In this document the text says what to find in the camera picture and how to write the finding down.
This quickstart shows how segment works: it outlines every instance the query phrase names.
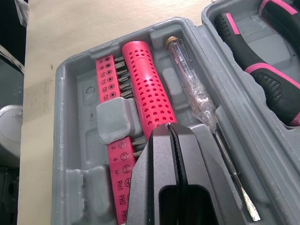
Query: gray plastic case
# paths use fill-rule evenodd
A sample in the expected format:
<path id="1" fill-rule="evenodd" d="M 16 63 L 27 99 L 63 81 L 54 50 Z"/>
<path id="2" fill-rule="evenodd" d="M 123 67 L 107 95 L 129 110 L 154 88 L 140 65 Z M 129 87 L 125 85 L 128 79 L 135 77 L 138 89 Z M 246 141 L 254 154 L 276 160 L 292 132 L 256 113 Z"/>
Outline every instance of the gray plastic case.
<path id="1" fill-rule="evenodd" d="M 170 36 L 183 39 L 196 73 L 217 106 L 218 124 L 244 188 L 261 217 L 255 224 L 300 223 L 300 130 L 285 126 L 268 109 L 262 88 L 237 65 L 213 25 L 218 13 L 232 13 L 250 47 L 266 62 L 300 82 L 299 58 L 258 16 L 259 4 L 259 0 L 220 0 L 204 9 L 203 25 L 199 27 L 188 19 L 173 18 L 72 56 L 58 67 L 52 225 L 117 224 L 107 148 L 97 132 L 95 61 L 109 54 L 120 57 L 127 42 L 146 41 L 168 92 L 172 80 L 165 81 L 168 75 L 162 72 L 173 68 L 165 50 Z M 90 87 L 94 87 L 93 91 L 87 91 Z M 186 102 L 174 101 L 175 95 L 168 95 L 179 124 L 191 128 L 200 124 Z M 219 162 L 220 153 L 213 155 Z M 238 195 L 236 201 L 242 205 Z M 244 206 L 241 213 L 252 224 Z"/>

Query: screwdriver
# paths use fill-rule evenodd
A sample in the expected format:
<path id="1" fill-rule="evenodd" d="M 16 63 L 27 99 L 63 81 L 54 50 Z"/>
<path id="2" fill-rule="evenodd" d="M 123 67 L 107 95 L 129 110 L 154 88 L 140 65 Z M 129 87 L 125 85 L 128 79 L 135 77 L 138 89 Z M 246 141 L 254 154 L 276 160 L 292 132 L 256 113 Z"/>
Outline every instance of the screwdriver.
<path id="1" fill-rule="evenodd" d="M 210 128 L 210 131 L 221 150 L 222 156 L 226 161 L 228 169 L 233 175 L 240 192 L 242 193 L 246 208 L 252 220 L 259 221 L 260 216 L 256 210 L 256 207 L 242 186 L 242 183 L 238 177 L 238 173 L 234 167 L 234 163 L 230 159 L 229 153 L 223 144 L 220 131 L 217 129 L 217 118 L 215 116 L 216 106 L 196 75 L 194 67 L 185 51 L 182 41 L 176 37 L 170 37 L 166 41 L 166 47 L 174 66 L 178 70 L 179 81 L 187 96 L 194 116 Z"/>
<path id="2" fill-rule="evenodd" d="M 230 13 L 217 15 L 215 26 L 235 61 L 263 88 L 267 106 L 287 126 L 300 126 L 300 84 L 263 61 L 247 45 Z"/>

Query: pink screwdriver handle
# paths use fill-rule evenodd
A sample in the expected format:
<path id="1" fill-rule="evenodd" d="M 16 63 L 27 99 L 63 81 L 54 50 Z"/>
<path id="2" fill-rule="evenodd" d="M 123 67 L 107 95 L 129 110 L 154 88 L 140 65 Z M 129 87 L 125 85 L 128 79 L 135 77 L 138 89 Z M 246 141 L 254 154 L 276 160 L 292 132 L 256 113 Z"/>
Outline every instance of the pink screwdriver handle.
<path id="1" fill-rule="evenodd" d="M 153 64 L 149 45 L 143 41 L 125 44 L 122 54 L 128 66 L 137 110 L 146 138 L 164 123 L 176 123 L 175 113 Z"/>

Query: white object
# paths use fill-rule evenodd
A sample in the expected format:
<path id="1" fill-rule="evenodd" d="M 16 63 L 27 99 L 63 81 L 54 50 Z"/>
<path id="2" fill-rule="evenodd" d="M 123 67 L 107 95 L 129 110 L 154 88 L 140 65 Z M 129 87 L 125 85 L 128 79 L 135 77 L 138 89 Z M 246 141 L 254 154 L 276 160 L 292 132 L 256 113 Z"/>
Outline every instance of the white object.
<path id="1" fill-rule="evenodd" d="M 19 167 L 23 106 L 8 105 L 0 110 L 0 165 Z"/>

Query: screwdriver bit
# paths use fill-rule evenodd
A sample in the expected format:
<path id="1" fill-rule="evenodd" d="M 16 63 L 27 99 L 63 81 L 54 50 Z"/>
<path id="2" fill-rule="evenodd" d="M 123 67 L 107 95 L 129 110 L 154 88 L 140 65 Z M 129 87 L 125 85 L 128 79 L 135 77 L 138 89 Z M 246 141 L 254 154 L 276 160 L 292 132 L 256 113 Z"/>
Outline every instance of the screwdriver bit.
<path id="1" fill-rule="evenodd" d="M 120 90 L 125 91 L 131 89 L 131 85 L 129 83 L 122 84 L 119 86 Z"/>

